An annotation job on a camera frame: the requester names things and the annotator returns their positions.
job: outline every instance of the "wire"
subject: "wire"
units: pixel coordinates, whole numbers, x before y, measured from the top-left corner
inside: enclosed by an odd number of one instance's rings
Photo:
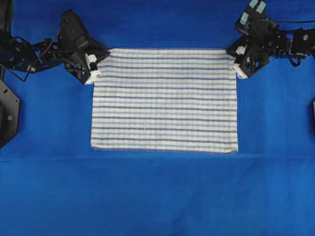
[[[37,59],[29,66],[28,72],[27,72],[26,76],[24,77],[24,80],[22,80],[23,82],[25,82],[26,79],[28,78],[31,69],[32,69],[33,66],[36,64],[36,62],[38,62],[39,59],[40,59],[43,55],[45,55],[45,54],[48,52],[48,50],[51,48],[51,46],[53,45],[54,41],[58,38],[58,36],[59,36],[61,30],[66,26],[66,24],[67,24],[67,23],[63,24],[63,25],[59,28],[59,30],[58,30],[58,32],[57,32],[55,38],[54,38],[53,40],[51,40],[51,42],[50,42],[50,44],[48,45],[48,47],[46,48],[46,50],[43,51],[43,52],[37,57]]]
[[[5,70],[9,71],[9,72],[10,72],[12,75],[14,75],[16,78],[18,78],[19,80],[21,80],[21,81],[24,82],[24,80],[23,80],[20,76],[18,76],[16,73],[14,73],[14,72],[13,72],[12,70],[10,70],[9,68],[7,68],[6,66],[2,65],[1,63],[0,63],[0,66],[3,67]]]
[[[265,19],[257,19],[252,18],[253,21],[264,21],[270,23],[286,23],[286,24],[308,24],[308,23],[315,23],[315,20],[312,21],[284,21],[284,20],[265,20]]]

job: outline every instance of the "blue cloth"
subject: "blue cloth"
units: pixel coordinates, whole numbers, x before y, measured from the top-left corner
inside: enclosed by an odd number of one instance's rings
[[[247,3],[16,0],[13,34],[53,37],[72,8],[110,47],[226,48]],[[308,20],[315,2],[266,7]],[[92,150],[92,86],[62,66],[26,83],[7,73],[22,104],[19,134],[0,150],[0,235],[314,235],[314,74],[313,58],[272,59],[239,81],[239,153],[209,156]]]

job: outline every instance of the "white towel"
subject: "white towel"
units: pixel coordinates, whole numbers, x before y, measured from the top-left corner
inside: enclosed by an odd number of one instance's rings
[[[92,147],[236,152],[233,62],[225,50],[112,49],[94,82]]]

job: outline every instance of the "light blue tape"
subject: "light blue tape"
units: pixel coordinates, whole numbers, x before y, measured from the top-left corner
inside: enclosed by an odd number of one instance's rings
[[[261,1],[260,5],[258,6],[256,11],[261,14],[262,11],[265,9],[265,7],[266,7],[266,3],[264,1]]]
[[[247,13],[243,13],[242,17],[241,17],[241,24],[246,25],[247,19],[248,19],[249,15]]]
[[[251,6],[252,8],[254,8],[257,3],[258,3],[258,0],[252,0],[252,1],[250,2],[250,6]]]

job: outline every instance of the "blue background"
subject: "blue background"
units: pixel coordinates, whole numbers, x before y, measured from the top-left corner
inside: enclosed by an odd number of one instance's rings
[[[53,37],[72,8],[109,47],[227,48],[246,4],[16,0],[12,34]],[[308,20],[314,9],[275,0],[267,15]],[[297,68],[272,59],[238,81],[240,151],[218,156],[92,150],[93,86],[63,66],[26,83],[6,73],[21,110],[18,135],[0,150],[0,235],[315,235],[314,74],[311,57]]]

